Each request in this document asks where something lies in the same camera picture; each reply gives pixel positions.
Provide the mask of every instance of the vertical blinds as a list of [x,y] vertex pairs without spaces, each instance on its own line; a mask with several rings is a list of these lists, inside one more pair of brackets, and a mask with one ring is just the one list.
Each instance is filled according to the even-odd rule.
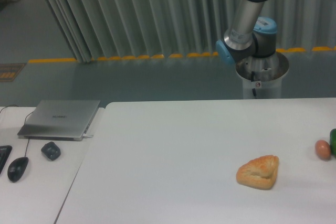
[[[239,0],[46,0],[74,57],[213,53]],[[278,24],[277,47],[336,45],[336,2],[269,0],[261,16]]]

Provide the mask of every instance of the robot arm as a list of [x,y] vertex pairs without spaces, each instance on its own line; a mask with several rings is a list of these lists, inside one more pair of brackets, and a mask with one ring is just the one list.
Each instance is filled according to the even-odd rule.
[[221,59],[236,63],[244,98],[280,98],[281,85],[272,87],[289,69],[288,59],[276,52],[276,23],[259,17],[265,1],[241,0],[231,27],[216,43]]

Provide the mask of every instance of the laptop lid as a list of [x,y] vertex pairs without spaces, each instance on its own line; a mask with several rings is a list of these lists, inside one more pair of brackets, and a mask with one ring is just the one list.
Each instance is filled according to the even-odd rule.
[[35,139],[82,140],[99,103],[98,100],[42,100],[17,135]]

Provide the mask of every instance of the blue joint cap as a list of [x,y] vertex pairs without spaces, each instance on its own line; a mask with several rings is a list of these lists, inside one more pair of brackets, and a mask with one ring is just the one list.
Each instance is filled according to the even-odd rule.
[[220,56],[221,60],[225,62],[228,65],[235,64],[235,60],[233,59],[230,52],[227,50],[226,46],[221,40],[218,40],[216,42],[216,50],[218,52],[218,55]]
[[278,31],[277,23],[271,18],[259,17],[253,31],[259,34],[276,34]]

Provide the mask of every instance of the laptop logo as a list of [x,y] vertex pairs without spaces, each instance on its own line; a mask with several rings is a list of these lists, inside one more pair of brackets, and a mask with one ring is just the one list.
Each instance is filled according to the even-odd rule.
[[53,115],[52,118],[67,118],[67,115]]

